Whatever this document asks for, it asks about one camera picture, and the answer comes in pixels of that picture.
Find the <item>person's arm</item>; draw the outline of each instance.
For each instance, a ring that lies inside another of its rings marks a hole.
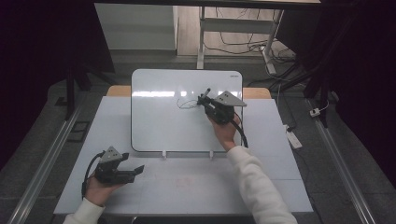
[[[66,216],[64,224],[96,224],[105,210],[105,202],[110,194],[121,186],[106,186],[91,176],[88,180],[85,198],[75,214]]]
[[[297,223],[272,181],[264,173],[259,159],[250,155],[248,148],[236,146],[236,129],[231,124],[212,122],[216,137],[227,151],[238,180],[239,191],[256,223]]]

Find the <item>gripper camera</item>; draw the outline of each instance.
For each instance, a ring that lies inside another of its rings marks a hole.
[[[227,124],[233,120],[235,114],[234,106],[247,106],[245,102],[225,91],[218,97],[211,99],[207,96],[210,89],[198,96],[198,105],[205,107],[205,113],[217,124]]]
[[[95,177],[103,184],[134,183],[134,177],[142,174],[145,166],[139,166],[133,171],[119,171],[117,168],[122,161],[128,160],[128,156],[129,153],[121,155],[114,147],[110,147],[99,160],[95,169]]]

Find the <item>wall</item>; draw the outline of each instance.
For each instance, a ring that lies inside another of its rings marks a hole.
[[[123,4],[95,7],[109,49],[176,49],[174,7]]]

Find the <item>whiteboard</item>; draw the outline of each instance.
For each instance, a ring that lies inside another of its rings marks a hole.
[[[224,91],[242,99],[235,71],[138,69],[132,74],[131,145],[137,152],[224,152],[198,96]],[[235,112],[242,118],[242,108]],[[240,134],[235,135],[240,143]]]

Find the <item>white table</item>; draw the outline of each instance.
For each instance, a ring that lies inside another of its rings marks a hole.
[[[291,212],[312,212],[275,101],[244,101],[247,103],[243,114],[244,129],[252,153],[262,161],[265,173],[273,180]],[[110,146],[119,153],[130,153],[129,160],[122,162],[119,170],[133,170],[140,165],[145,165],[145,170],[133,184],[112,194],[106,203],[106,214],[137,217],[249,214],[224,153],[215,153],[212,160],[209,153],[207,157],[142,157],[131,147],[131,97],[108,96],[99,105],[55,214],[76,211],[81,203],[81,183],[90,160]]]

